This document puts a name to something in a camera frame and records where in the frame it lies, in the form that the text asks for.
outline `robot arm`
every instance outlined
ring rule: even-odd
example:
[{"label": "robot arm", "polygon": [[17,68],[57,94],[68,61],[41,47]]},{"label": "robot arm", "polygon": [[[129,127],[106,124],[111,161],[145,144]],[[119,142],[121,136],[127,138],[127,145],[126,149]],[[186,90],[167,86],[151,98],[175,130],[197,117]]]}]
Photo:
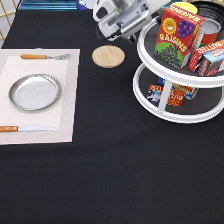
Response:
[{"label": "robot arm", "polygon": [[80,4],[93,9],[93,18],[104,37],[114,41],[118,37],[132,40],[134,34],[146,26],[151,15],[170,0],[80,0]]}]

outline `food box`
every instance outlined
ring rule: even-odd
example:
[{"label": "food box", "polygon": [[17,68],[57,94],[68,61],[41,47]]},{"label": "food box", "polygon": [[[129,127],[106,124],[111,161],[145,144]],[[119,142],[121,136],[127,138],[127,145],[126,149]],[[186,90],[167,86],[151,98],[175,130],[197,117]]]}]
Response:
[{"label": "food box", "polygon": [[[165,79],[159,77],[158,82],[160,84],[164,85],[165,84]],[[181,85],[175,84],[175,83],[173,83],[173,89],[183,91],[184,92],[184,98],[187,99],[187,100],[192,100],[198,92],[198,88],[189,87],[189,86],[181,86]]]},{"label": "food box", "polygon": [[180,107],[184,99],[184,92],[181,90],[172,89],[170,91],[170,97],[168,98],[167,104]]},{"label": "food box", "polygon": [[[163,91],[163,87],[150,85],[148,95],[147,95],[147,100],[153,101],[153,102],[160,102],[162,91]],[[184,99],[183,91],[172,89],[170,91],[170,96],[168,98],[167,104],[180,107],[181,103],[183,102],[183,99]]]},{"label": "food box", "polygon": [[188,68],[192,72],[198,72],[200,67],[202,57],[206,53],[210,53],[216,51],[218,49],[224,49],[224,40],[217,41],[213,44],[206,45],[204,47],[200,47],[193,52]]},{"label": "food box", "polygon": [[180,69],[192,53],[204,18],[177,6],[170,6],[163,12],[156,42],[155,57]]},{"label": "food box", "polygon": [[224,69],[224,49],[218,49],[210,53],[204,54],[201,65],[199,67],[199,74],[201,76],[211,76]]},{"label": "food box", "polygon": [[147,100],[153,101],[153,102],[160,102],[162,91],[163,91],[163,87],[156,86],[156,85],[150,85],[148,95],[147,95]]}]

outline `wooden coaster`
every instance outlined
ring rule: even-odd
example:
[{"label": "wooden coaster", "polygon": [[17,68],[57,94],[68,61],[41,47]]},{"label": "wooden coaster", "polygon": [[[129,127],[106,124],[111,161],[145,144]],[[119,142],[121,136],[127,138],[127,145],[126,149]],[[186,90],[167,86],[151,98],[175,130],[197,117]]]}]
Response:
[{"label": "wooden coaster", "polygon": [[92,54],[93,61],[103,68],[114,68],[119,66],[125,58],[124,52],[115,46],[102,46]]}]

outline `white organizer shelf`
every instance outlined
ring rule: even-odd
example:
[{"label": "white organizer shelf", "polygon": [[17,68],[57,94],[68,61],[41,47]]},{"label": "white organizer shelf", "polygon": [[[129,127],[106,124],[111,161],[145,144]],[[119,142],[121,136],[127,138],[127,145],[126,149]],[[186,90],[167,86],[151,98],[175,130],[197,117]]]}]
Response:
[{"label": "white organizer shelf", "polygon": [[[137,69],[133,79],[133,91],[139,103],[157,117],[177,123],[199,123],[219,114],[224,108],[224,71],[212,77],[200,77],[198,73],[191,72],[187,66],[176,70],[155,58],[153,55],[158,31],[159,26],[153,19],[142,29],[139,36],[138,54],[143,63]],[[158,77],[166,80],[160,103],[156,104],[146,99],[146,92],[140,88],[143,73],[144,76],[148,76],[149,83],[146,83],[148,87],[149,84],[156,84],[150,83],[150,80],[157,80],[157,83]],[[173,83],[201,89],[194,99],[190,101],[184,99],[183,106],[177,108],[166,104]]]}]

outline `colorful packaging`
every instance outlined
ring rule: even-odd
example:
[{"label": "colorful packaging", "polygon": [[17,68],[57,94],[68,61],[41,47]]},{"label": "colorful packaging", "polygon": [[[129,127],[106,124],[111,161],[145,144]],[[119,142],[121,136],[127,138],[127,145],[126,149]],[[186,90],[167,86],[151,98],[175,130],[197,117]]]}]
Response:
[{"label": "colorful packaging", "polygon": [[156,85],[150,85],[148,95],[147,95],[147,100],[153,101],[153,102],[160,102],[162,91],[163,91],[163,87],[156,86]]},{"label": "colorful packaging", "polygon": [[181,90],[172,89],[170,91],[170,97],[168,98],[167,104],[180,107],[184,99],[184,92]]},{"label": "colorful packaging", "polygon": [[199,67],[199,74],[201,76],[211,76],[224,69],[224,49],[204,54],[201,65]]},{"label": "colorful packaging", "polygon": [[191,57],[188,68],[192,72],[198,72],[203,55],[206,53],[216,51],[218,49],[224,49],[224,40],[220,40],[213,44],[209,44],[207,46],[196,49]]},{"label": "colorful packaging", "polygon": [[[162,91],[163,87],[150,85],[147,100],[153,102],[160,102]],[[170,91],[170,96],[168,98],[167,104],[180,107],[181,103],[183,102],[183,99],[184,99],[183,91],[172,89]]]},{"label": "colorful packaging", "polygon": [[[160,84],[164,85],[165,84],[165,79],[159,77],[159,81]],[[188,87],[188,86],[181,86],[179,84],[175,84],[173,83],[173,89],[177,89],[177,90],[181,90],[184,92],[184,98],[187,100],[192,100],[197,92],[198,92],[198,88],[195,87]]]},{"label": "colorful packaging", "polygon": [[190,58],[204,18],[177,6],[170,6],[163,12],[155,57],[180,69]]}]

